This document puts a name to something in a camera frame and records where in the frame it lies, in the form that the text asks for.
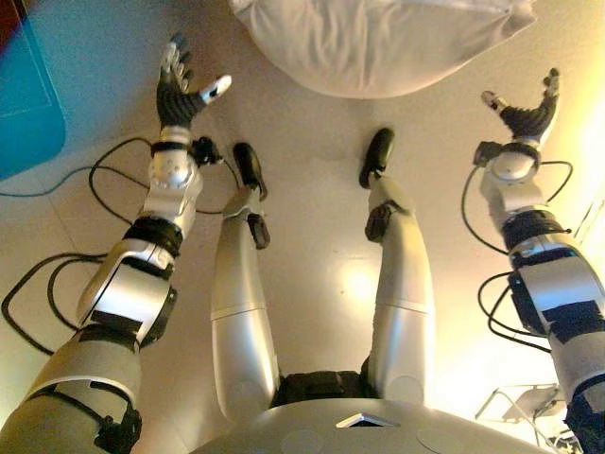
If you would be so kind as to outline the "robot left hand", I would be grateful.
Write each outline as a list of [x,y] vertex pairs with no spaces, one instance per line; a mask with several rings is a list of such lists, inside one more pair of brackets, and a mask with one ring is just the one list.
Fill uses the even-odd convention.
[[162,128],[189,129],[195,116],[232,86],[232,76],[222,75],[205,88],[191,91],[193,72],[188,68],[190,58],[184,35],[175,33],[162,52],[156,87],[156,109]]

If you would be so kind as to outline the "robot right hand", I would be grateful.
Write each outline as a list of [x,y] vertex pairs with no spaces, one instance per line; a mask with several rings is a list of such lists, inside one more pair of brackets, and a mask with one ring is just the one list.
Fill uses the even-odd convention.
[[492,91],[484,91],[481,100],[509,128],[514,141],[529,141],[541,145],[557,117],[560,78],[561,73],[557,68],[549,70],[543,79],[543,99],[533,109],[513,107],[502,96]]

